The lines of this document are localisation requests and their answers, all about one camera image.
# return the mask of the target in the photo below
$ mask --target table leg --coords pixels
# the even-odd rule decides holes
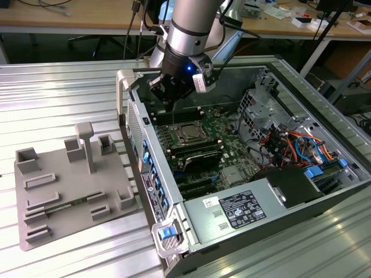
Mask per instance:
[[[359,74],[359,72],[370,62],[371,60],[371,49],[367,52],[367,54],[362,58],[362,60],[355,66],[352,72],[342,81],[340,86],[333,92],[329,97],[330,103],[335,103],[338,97],[341,96],[344,89],[349,86],[351,82],[353,82],[354,78]]]
[[[2,45],[2,42],[0,41],[0,65],[9,64],[8,57],[6,56],[4,46]]]
[[[324,39],[319,46],[315,49],[312,56],[309,58],[303,69],[300,71],[300,75],[305,78],[311,68],[314,66],[315,62],[317,62],[318,58],[321,56],[323,51],[326,49],[327,45],[329,44],[330,39]]]

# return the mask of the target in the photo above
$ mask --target chair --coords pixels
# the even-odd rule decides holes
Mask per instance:
[[[123,43],[118,42],[116,39],[114,39],[114,36],[112,35],[85,35],[85,36],[78,36],[77,38],[72,38],[68,40],[68,48],[73,49],[74,48],[74,42],[79,42],[79,41],[87,41],[88,39],[99,39],[98,44],[94,50],[93,53],[93,59],[95,59],[99,53],[99,50],[102,45],[106,45],[107,42],[111,42],[114,45],[117,45],[120,47],[122,50],[125,49],[125,45]]]

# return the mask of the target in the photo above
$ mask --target label sticker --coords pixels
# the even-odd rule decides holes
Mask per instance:
[[[205,207],[212,207],[212,206],[216,206],[217,204],[219,204],[218,196],[211,197],[211,198],[208,198],[208,199],[204,199],[202,201],[203,201],[203,204],[205,205]]]
[[[220,199],[219,203],[234,229],[267,217],[251,190]]]

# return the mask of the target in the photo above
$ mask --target office chair leg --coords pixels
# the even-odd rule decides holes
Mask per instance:
[[[94,50],[94,53],[93,53],[93,59],[95,60],[95,58],[97,57],[98,53],[99,53],[99,50],[102,46],[102,43],[103,43],[103,38],[100,38],[99,41],[98,41],[98,44],[97,44],[97,47],[95,48]]]
[[[78,41],[85,41],[87,39],[100,39],[101,35],[84,35],[84,36],[78,36],[77,38],[69,39],[68,40],[68,48],[73,49],[74,48],[74,42]]]
[[[120,43],[119,41],[117,41],[114,38],[108,37],[107,40],[110,41],[110,42],[112,42],[114,45],[117,45],[118,47],[120,47],[122,49],[125,48],[125,45],[123,43]],[[126,50],[130,51],[131,53],[133,53],[133,51],[130,48],[128,48],[128,47],[126,47]]]

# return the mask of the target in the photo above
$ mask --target blue cable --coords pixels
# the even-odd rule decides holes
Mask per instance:
[[[312,161],[311,161],[308,157],[302,155],[302,154],[300,153],[300,151],[299,151],[299,140],[300,140],[301,138],[305,138],[305,139],[308,139],[309,141],[311,141],[311,142],[314,144],[315,149],[317,150],[319,157],[320,157],[323,161],[328,162],[328,159],[327,159],[327,158],[322,154],[322,152],[319,150],[319,147],[318,147],[317,143],[316,143],[312,138],[307,137],[307,136],[299,137],[299,138],[296,140],[296,142],[295,142],[295,150],[296,150],[297,154],[298,154],[301,158],[304,158],[304,159],[305,159],[306,161],[308,161],[308,162],[310,163],[310,165],[312,166]]]
[[[219,173],[217,173],[216,175],[212,176],[211,177],[211,183],[214,184],[216,182],[216,180],[219,178]]]

